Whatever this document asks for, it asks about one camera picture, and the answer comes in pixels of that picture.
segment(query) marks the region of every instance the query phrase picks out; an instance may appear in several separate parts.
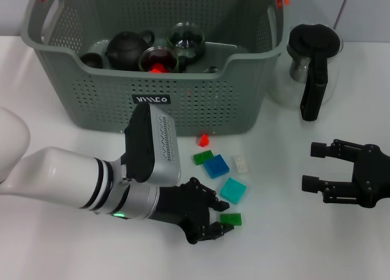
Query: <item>basket label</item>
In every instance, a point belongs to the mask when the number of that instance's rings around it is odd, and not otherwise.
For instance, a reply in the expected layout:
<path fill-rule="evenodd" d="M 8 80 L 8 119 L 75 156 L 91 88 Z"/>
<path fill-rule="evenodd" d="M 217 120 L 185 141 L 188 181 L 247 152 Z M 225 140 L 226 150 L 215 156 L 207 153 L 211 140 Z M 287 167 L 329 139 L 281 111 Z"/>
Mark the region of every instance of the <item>basket label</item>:
<path fill-rule="evenodd" d="M 149 103 L 149 104 L 170 104 L 171 97 L 169 95 L 136 95 L 133 94 L 134 104 Z"/>

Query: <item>teal block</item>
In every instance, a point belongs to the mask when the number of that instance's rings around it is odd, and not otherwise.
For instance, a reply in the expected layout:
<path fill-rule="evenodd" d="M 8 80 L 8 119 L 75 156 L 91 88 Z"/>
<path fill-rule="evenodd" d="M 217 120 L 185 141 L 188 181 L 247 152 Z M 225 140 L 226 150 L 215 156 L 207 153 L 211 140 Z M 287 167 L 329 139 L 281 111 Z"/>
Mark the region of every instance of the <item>teal block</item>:
<path fill-rule="evenodd" d="M 246 189 L 246 185 L 243 185 L 240 182 L 229 178 L 219 195 L 233 204 L 238 204 L 240 199 L 245 194 Z"/>

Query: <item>green lego brick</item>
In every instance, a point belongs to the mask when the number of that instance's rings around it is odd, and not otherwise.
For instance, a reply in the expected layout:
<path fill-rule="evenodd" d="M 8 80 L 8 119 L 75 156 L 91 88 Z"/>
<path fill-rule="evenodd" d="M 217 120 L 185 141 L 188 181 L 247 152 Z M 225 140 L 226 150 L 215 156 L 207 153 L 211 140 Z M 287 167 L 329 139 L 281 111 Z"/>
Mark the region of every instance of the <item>green lego brick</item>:
<path fill-rule="evenodd" d="M 213 152 L 211 150 L 208 150 L 208 151 L 194 155 L 194 161 L 195 161 L 196 165 L 201 165 L 205 161 L 207 161 L 213 157 L 214 157 Z"/>
<path fill-rule="evenodd" d="M 219 221 L 221 223 L 232 224 L 234 226 L 241 226 L 243 221 L 241 220 L 241 214 L 220 214 Z"/>

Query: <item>basket handle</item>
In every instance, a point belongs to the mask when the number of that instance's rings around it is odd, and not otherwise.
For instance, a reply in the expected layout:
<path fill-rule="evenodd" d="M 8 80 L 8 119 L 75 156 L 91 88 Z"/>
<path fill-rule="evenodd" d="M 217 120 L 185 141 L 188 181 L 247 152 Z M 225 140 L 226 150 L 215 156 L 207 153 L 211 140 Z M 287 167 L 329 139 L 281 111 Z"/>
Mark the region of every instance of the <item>basket handle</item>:
<path fill-rule="evenodd" d="M 38 48 L 39 45 L 43 46 L 42 29 L 54 1 L 55 0 L 29 1 L 21 28 L 22 39 L 28 46 L 33 48 Z M 63 0 L 58 0 L 58 9 L 54 14 L 51 23 L 56 22 L 63 6 Z"/>

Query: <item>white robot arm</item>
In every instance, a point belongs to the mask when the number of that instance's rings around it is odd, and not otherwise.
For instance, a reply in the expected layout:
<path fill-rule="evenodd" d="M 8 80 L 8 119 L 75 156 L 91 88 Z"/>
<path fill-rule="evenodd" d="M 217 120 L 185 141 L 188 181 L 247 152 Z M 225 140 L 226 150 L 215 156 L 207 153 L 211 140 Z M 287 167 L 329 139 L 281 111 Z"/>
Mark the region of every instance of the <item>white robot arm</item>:
<path fill-rule="evenodd" d="M 126 152 L 114 162 L 58 148 L 22 159 L 30 142 L 27 125 L 3 107 L 0 124 L 0 195 L 177 224 L 190 243 L 216 239 L 234 228 L 210 224 L 209 207 L 229 208 L 215 191 L 196 178 L 175 186 L 180 164 L 174 120 L 157 107 L 136 107 L 125 130 Z"/>

